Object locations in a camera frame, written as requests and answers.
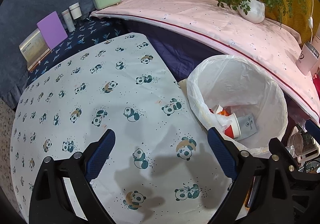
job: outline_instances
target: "maroon trim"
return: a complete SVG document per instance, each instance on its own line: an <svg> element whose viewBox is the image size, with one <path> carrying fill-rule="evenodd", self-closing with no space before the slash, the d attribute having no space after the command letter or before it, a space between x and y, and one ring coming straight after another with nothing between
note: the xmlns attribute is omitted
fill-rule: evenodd
<svg viewBox="0 0 320 224"><path fill-rule="evenodd" d="M218 40L216 40L216 39L214 39L214 38L212 38L212 37L209 37L209 36L204 35L204 34L202 34L202 33L196 32L196 31L194 31L194 30L191 30L191 29L188 29L188 28L184 28L184 27L181 27L181 26L178 26L178 25L174 25L174 24L171 24L171 23L168 23L168 22L159 21L159 20L156 20L156 19L150 19L150 18L145 18L145 17L141 17L141 16L136 16L136 15L115 14L115 13L108 13L108 14L105 14L105 15L131 16L131 17L136 17L136 18L141 18L141 19L149 19L149 20L152 20L152 21L164 23L164 24L167 24L167 25L170 25L170 26L174 26L174 27L181 28L181 29L183 29L183 30L190 31L190 32L192 32L192 33L195 33L195 34L204 36L204 37L206 37L206 38L209 38L209 39L211 39L211 40L213 40L213 41L215 41L215 42L217 42L217 43L219 43L219 44L221 44L221 45L224 45L224 46L226 46L226 47L228 47L228 48L231 48L231 49L233 49L234 51L236 51L237 53L242 54L243 56L245 56L245 57L248 58L249 60L253 61L254 63L258 64L260 67L262 67L262 68L264 68L265 70L267 70L270 74L273 75L273 77L277 78L280 82L282 82L284 85L286 85L288 88L290 88L290 89L291 89L296 95L298 95L298 96L309 106L309 108L319 117L318 113L317 113L313 108L311 108L311 106L309 105L309 103L307 103L307 102L305 101L305 99L302 98L302 96L301 96L299 93L297 93L289 84L287 84L286 82L284 82L282 79L280 79L277 75L275 75L273 72L271 72L269 69L267 69L267 68L266 68L265 66L263 66L262 64L259 64L257 61L253 60L251 57L247 56L246 54L242 53L241 51L239 51L239 50L237 50L237 49L235 49L235 48L233 48L233 47L231 47L231 46L229 46L229 45L226 45L226 44L224 44L224 43L222 43L222 42L220 42L220 41L218 41Z"/></svg>

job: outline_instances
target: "navy patterned cloth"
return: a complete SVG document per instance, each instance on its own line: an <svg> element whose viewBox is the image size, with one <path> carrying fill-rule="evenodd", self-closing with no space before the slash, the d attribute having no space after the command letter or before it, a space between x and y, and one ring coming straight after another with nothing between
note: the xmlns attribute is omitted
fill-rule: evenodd
<svg viewBox="0 0 320 224"><path fill-rule="evenodd" d="M68 33L68 38L56 46L41 64L28 74L27 86L52 67L74 54L108 39L127 34L119 19L89 18L84 25Z"/></svg>

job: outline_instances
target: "purple card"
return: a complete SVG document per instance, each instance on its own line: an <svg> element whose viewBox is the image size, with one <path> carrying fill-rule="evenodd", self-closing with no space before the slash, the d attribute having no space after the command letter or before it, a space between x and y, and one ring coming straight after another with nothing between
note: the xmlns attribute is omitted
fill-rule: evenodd
<svg viewBox="0 0 320 224"><path fill-rule="evenodd" d="M56 11L39 21L37 26L51 50L68 37Z"/></svg>

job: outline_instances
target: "blue gripper pad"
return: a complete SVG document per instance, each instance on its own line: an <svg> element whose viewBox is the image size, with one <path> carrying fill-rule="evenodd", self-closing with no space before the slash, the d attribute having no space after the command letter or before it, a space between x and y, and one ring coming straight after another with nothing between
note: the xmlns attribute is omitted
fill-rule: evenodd
<svg viewBox="0 0 320 224"><path fill-rule="evenodd" d="M305 124L307 132L320 144L320 128L308 119Z"/></svg>
<svg viewBox="0 0 320 224"><path fill-rule="evenodd" d="M96 179L116 143L116 134L110 130L87 162L87 182Z"/></svg>
<svg viewBox="0 0 320 224"><path fill-rule="evenodd" d="M224 174L233 181L237 178L236 162L213 128L208 131L208 143L216 156Z"/></svg>

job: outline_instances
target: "red paper cup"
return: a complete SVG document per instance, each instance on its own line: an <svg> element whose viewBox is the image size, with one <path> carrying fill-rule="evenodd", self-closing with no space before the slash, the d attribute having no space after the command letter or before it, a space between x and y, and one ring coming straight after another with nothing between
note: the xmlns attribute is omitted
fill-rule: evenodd
<svg viewBox="0 0 320 224"><path fill-rule="evenodd" d="M231 125L225 130L224 134L228 137L231 137L232 139L236 137L240 137L240 126L237 120L237 117L234 113L232 113L230 116L228 116L229 119L231 119Z"/></svg>

